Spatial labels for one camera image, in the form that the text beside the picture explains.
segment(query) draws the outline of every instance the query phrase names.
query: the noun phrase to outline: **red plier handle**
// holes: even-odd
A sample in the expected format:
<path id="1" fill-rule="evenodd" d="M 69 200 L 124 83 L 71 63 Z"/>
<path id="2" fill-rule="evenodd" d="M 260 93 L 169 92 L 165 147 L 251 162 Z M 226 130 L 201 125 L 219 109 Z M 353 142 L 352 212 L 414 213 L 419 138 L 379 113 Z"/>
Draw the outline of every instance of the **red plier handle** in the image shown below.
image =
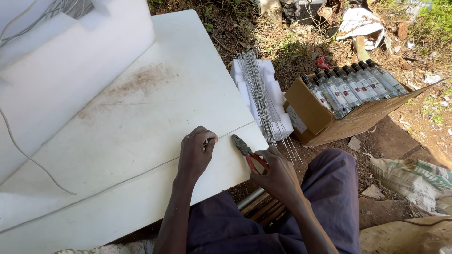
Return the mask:
<path id="1" fill-rule="evenodd" d="M 261 159 L 261 158 L 259 157 L 259 155 L 255 154 L 255 153 L 247 154 L 247 155 L 245 155 L 245 158 L 246 158 L 246 162 L 248 163 L 248 166 L 250 167 L 250 169 L 256 170 L 256 172 L 259 173 L 259 174 L 261 174 L 261 173 L 257 170 L 257 168 L 256 168 L 256 166 L 254 165 L 254 163 L 253 163 L 253 161 L 251 160 L 251 158 L 253 158 L 253 159 L 255 159 L 257 162 L 259 162 L 259 164 L 261 164 L 261 165 L 264 167 L 265 170 L 268 171 L 268 170 L 270 169 L 270 168 L 268 167 L 268 163 L 267 163 L 264 159 Z"/>

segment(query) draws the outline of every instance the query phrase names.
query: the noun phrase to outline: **cardboard box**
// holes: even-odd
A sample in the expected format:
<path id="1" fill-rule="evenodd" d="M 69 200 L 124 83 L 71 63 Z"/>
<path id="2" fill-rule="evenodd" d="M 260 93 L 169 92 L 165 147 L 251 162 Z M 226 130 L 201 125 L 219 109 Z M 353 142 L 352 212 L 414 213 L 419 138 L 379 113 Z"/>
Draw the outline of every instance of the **cardboard box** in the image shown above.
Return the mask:
<path id="1" fill-rule="evenodd" d="M 366 101 L 342 119 L 336 119 L 322 106 L 301 78 L 285 93 L 284 110 L 289 114 L 294 133 L 306 146 L 318 146 L 365 132 L 406 101 L 432 85 L 390 99 Z"/>

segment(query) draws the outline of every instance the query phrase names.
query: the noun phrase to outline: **dark purple pants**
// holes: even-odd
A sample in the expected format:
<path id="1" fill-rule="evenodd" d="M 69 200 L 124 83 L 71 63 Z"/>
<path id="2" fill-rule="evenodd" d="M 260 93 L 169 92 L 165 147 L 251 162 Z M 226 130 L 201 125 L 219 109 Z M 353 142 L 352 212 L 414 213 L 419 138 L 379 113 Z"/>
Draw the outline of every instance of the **dark purple pants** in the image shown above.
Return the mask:
<path id="1" fill-rule="evenodd" d="M 337 250 L 361 253 L 354 158 L 340 149 L 321 152 L 309 163 L 301 189 Z M 190 208 L 187 252 L 307 253 L 290 212 L 272 228 L 274 233 L 266 234 L 260 224 L 243 217 L 224 191 Z"/>

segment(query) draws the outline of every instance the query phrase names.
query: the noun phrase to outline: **pliers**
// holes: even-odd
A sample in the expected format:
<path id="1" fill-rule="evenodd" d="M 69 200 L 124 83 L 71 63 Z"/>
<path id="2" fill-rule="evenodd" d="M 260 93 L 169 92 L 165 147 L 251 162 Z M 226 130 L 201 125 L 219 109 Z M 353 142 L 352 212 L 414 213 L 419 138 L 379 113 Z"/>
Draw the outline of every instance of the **pliers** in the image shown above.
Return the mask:
<path id="1" fill-rule="evenodd" d="M 245 158 L 246 158 L 246 162 L 248 163 L 248 166 L 250 167 L 250 169 L 254 169 L 256 170 L 257 173 L 261 174 L 256 166 L 254 165 L 253 161 L 251 161 L 251 158 L 255 159 L 257 162 L 259 162 L 265 170 L 269 170 L 270 168 L 268 167 L 268 163 L 264 160 L 261 159 L 259 157 L 259 155 L 253 153 L 251 151 L 251 148 L 241 139 L 239 138 L 236 134 L 232 134 L 232 140 L 234 141 L 235 146 L 237 147 L 237 149 L 239 149 L 240 153 L 242 153 Z"/>

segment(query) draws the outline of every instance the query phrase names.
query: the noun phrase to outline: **bundle of wire rods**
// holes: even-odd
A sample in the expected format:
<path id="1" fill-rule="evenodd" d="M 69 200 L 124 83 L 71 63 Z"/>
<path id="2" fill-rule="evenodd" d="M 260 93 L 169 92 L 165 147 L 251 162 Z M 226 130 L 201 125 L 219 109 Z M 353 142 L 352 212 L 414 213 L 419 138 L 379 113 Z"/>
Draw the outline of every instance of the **bundle of wire rods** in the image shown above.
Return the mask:
<path id="1" fill-rule="evenodd" d="M 264 77 L 261 74 L 255 52 L 252 50 L 248 52 L 242 51 L 241 54 L 238 53 L 235 57 L 240 69 L 242 70 L 246 86 L 251 92 L 259 117 L 268 115 L 268 117 L 260 120 L 260 127 L 265 140 L 268 144 L 277 146 L 276 140 L 280 139 L 283 146 L 288 151 L 292 162 L 297 160 L 295 154 L 301 161 L 292 140 L 288 137 L 289 135 L 286 128 L 281 124 L 281 119 L 276 112 L 273 101 L 269 96 L 267 89 L 265 88 Z M 275 129 L 278 130 L 278 134 L 280 136 L 275 135 Z"/>
<path id="2" fill-rule="evenodd" d="M 83 15 L 87 14 L 94 8 L 91 0 L 55 0 L 53 1 L 47 9 L 38 17 L 37 20 L 32 22 L 29 26 L 24 28 L 22 31 L 12 35 L 10 37 L 4 38 L 0 42 L 0 46 L 5 45 L 10 40 L 25 34 L 30 31 L 39 21 L 52 18 L 58 13 L 64 13 L 72 18 L 79 19 Z"/>

